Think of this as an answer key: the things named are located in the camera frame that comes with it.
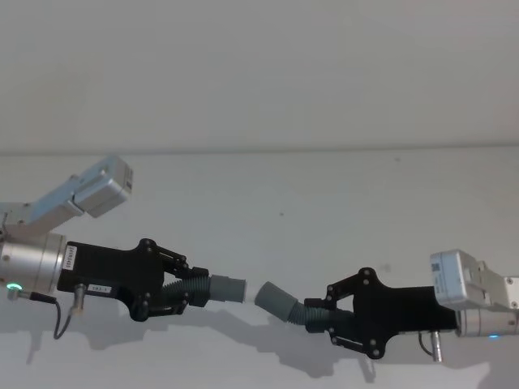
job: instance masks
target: white label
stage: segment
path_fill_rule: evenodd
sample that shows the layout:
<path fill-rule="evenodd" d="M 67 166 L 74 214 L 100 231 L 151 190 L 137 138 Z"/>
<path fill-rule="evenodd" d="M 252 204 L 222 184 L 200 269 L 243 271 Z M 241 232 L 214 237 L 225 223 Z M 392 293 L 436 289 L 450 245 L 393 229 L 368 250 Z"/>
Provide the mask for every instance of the white label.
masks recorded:
<path fill-rule="evenodd" d="M 110 293 L 112 291 L 111 286 L 104 286 L 104 285 L 94 285 L 90 284 L 87 288 L 89 292 L 95 292 L 95 293 Z"/>
<path fill-rule="evenodd" d="M 78 252 L 76 246 L 67 246 L 65 251 L 65 258 L 63 262 L 63 269 L 74 270 L 75 254 Z"/>

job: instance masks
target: green led light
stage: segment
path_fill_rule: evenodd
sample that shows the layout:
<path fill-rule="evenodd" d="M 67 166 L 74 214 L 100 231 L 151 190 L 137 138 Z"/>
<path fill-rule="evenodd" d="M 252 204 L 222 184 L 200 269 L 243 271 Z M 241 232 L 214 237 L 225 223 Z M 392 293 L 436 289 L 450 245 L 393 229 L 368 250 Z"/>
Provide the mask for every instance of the green led light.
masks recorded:
<path fill-rule="evenodd" d="M 10 283 L 10 284 L 7 284 L 7 288 L 8 289 L 22 290 L 22 285 L 18 285 L 18 284 L 15 284 L 15 283 Z"/>

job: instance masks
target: white wall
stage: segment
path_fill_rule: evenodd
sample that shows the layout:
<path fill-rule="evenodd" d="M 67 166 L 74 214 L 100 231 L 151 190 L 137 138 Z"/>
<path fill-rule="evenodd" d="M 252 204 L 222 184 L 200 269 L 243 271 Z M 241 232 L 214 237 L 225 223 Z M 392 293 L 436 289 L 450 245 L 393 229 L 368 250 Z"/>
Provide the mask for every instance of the white wall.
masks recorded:
<path fill-rule="evenodd" d="M 2 157 L 2 200 L 34 200 L 96 157 Z M 385 284 L 430 284 L 429 254 L 459 247 L 517 273 L 519 149 L 234 156 L 132 156 L 131 201 L 60 228 L 71 240 L 131 248 L 142 237 L 192 265 L 266 280 L 299 298 L 373 266 Z M 496 388 L 517 381 L 519 339 L 444 337 L 445 366 L 415 336 L 386 358 L 333 347 L 255 306 L 209 303 L 133 323 L 90 297 L 54 341 L 50 306 L 0 293 L 3 387 Z M 60 295 L 66 306 L 71 297 Z"/>
<path fill-rule="evenodd" d="M 0 153 L 519 143 L 511 0 L 4 0 Z"/>

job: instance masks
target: black cable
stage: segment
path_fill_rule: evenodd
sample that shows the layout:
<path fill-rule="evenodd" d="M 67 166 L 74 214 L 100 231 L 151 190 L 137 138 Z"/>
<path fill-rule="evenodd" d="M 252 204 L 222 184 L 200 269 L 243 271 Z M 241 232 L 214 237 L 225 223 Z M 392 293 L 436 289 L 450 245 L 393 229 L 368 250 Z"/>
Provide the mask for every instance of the black cable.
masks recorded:
<path fill-rule="evenodd" d="M 59 331 L 59 325 L 60 325 L 60 322 L 62 321 L 62 308 L 61 308 L 61 306 L 59 306 L 58 300 L 56 300 L 54 302 L 54 304 L 56 305 L 56 311 L 58 312 L 58 317 L 56 319 L 56 327 L 54 328 L 54 339 L 58 340 L 59 338 L 61 338 L 63 336 L 66 329 L 68 328 L 68 325 L 71 323 L 72 312 L 71 312 L 71 310 L 69 311 L 69 313 L 66 317 L 65 323 L 63 324 L 61 331 Z"/>
<path fill-rule="evenodd" d="M 425 352 L 425 354 L 427 354 L 429 357 L 432 357 L 432 353 L 429 350 L 427 350 L 425 344 L 423 344 L 422 332 L 418 333 L 418 342 L 420 343 L 420 347 Z"/>

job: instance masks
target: silver metal cylinder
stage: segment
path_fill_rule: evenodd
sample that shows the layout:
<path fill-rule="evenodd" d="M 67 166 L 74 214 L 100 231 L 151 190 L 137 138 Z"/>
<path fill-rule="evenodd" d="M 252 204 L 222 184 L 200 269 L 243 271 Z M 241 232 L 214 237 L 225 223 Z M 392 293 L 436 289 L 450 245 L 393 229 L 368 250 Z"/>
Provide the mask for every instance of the silver metal cylinder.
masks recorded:
<path fill-rule="evenodd" d="M 52 293 L 62 270 L 66 238 L 49 233 L 0 244 L 0 283 L 14 283 L 24 290 Z"/>
<path fill-rule="evenodd" d="M 517 335 L 516 311 L 462 310 L 457 313 L 457 335 L 502 336 Z"/>
<path fill-rule="evenodd" d="M 434 362 L 442 362 L 444 357 L 441 353 L 441 339 L 438 331 L 431 332 L 432 360 Z"/>

